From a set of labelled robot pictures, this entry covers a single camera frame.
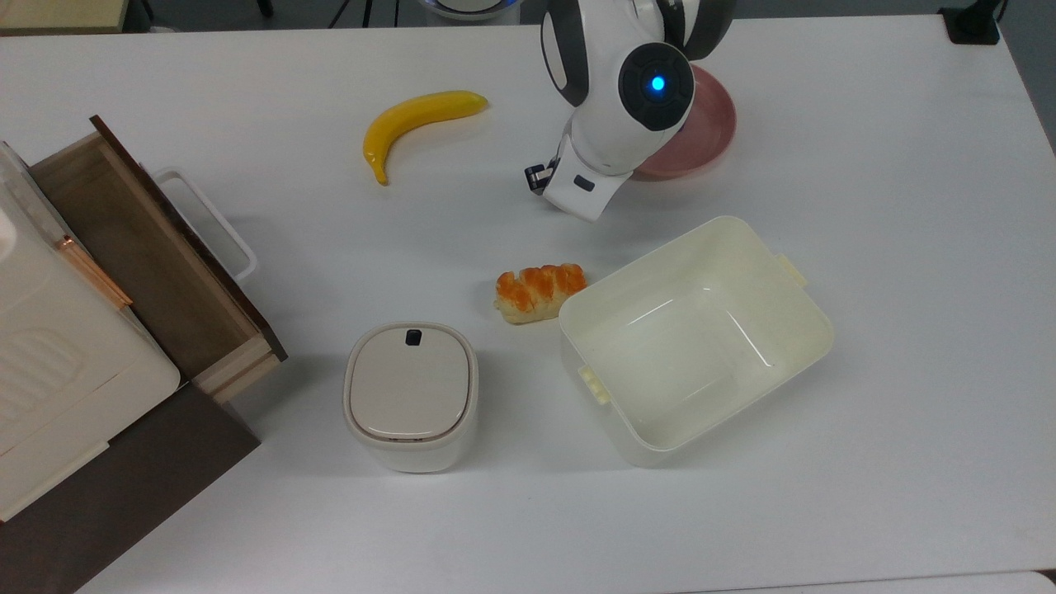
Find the pastry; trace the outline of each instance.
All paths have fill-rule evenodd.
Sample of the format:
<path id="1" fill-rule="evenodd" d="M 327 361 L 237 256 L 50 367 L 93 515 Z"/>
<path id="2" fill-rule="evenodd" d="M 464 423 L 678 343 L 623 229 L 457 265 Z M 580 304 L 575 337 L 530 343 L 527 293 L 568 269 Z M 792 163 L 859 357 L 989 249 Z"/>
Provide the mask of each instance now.
<path id="1" fill-rule="evenodd" d="M 561 304 L 586 285 L 577 264 L 525 268 L 517 276 L 507 272 L 495 282 L 495 308 L 510 323 L 555 318 Z"/>

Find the pink bowl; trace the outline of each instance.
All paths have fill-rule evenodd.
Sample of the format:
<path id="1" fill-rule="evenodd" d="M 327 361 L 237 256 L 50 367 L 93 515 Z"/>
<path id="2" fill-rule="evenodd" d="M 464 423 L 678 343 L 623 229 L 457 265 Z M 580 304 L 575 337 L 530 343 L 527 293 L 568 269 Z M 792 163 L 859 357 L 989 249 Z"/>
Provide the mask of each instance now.
<path id="1" fill-rule="evenodd" d="M 696 93 L 685 124 L 659 151 L 645 160 L 633 180 L 661 181 L 699 170 L 722 155 L 733 141 L 737 112 L 722 83 L 696 64 Z"/>

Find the container handle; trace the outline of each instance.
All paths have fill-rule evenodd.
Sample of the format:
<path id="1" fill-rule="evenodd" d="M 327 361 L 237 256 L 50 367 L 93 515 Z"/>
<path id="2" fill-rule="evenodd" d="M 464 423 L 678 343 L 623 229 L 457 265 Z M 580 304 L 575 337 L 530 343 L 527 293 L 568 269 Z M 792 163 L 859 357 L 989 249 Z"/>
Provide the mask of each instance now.
<path id="1" fill-rule="evenodd" d="M 212 218 L 216 220 L 216 223 L 224 229 L 224 233 L 226 233 L 231 238 L 231 241 L 239 246 L 239 249 L 246 257 L 247 263 L 246 267 L 243 268 L 242 272 L 235 273 L 233 271 L 228 271 L 228 274 L 234 278 L 234 282 L 242 282 L 246 277 L 253 274 L 253 271 L 257 270 L 257 255 L 253 254 L 253 250 L 249 248 L 249 245 L 247 245 L 245 241 L 242 240 L 242 237 L 234 230 L 234 227 L 232 227 L 220 210 L 216 209 L 216 207 L 212 204 L 212 201 L 205 196 L 205 192 L 199 189 L 197 185 L 195 185 L 194 182 L 192 182 L 187 174 L 184 173 L 183 169 L 178 167 L 166 167 L 165 169 L 155 171 L 153 178 L 154 183 L 158 186 L 170 180 L 178 180 L 187 186 L 187 189 L 194 194 L 194 198 L 197 199 L 197 201 L 202 203 L 202 206 L 205 206 L 206 210 L 208 210 L 209 214 L 212 215 Z M 177 212 L 180 212 L 178 206 L 175 204 L 172 206 Z M 183 217 L 187 225 L 191 227 L 191 230 L 193 230 L 199 237 L 202 237 L 202 234 L 194 228 L 194 225 L 190 222 L 186 215 L 180 212 L 180 216 Z"/>
<path id="2" fill-rule="evenodd" d="M 612 395 L 608 393 L 605 386 L 602 386 L 601 379 L 598 379 L 598 375 L 596 375 L 593 370 L 590 369 L 590 366 L 584 365 L 580 368 L 580 377 L 583 379 L 583 383 L 587 385 L 587 388 L 590 390 L 590 393 L 595 395 L 595 398 L 598 400 L 598 404 L 606 405 L 612 401 Z"/>

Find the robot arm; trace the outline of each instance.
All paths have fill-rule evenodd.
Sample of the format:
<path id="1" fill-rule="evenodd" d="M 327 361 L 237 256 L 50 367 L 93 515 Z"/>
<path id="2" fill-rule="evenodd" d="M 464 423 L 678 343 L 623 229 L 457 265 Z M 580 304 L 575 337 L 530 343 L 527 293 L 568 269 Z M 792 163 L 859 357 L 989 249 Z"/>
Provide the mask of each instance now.
<path id="1" fill-rule="evenodd" d="M 554 87 L 576 110 L 558 154 L 525 170 L 562 210 L 596 221 L 635 168 L 682 127 L 689 59 L 718 44 L 734 0 L 552 0 L 542 26 Z"/>

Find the yellow banana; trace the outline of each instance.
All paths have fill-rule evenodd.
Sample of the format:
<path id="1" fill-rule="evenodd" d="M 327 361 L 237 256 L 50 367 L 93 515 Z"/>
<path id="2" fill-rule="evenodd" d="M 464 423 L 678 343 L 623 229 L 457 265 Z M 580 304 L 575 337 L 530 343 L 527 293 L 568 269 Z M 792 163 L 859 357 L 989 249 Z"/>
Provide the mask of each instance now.
<path id="1" fill-rule="evenodd" d="M 487 106 L 488 99 L 469 91 L 445 91 L 408 99 L 386 109 L 366 129 L 363 156 L 374 170 L 378 183 L 388 186 L 385 157 L 389 156 L 389 147 L 396 138 L 426 124 L 479 113 Z"/>

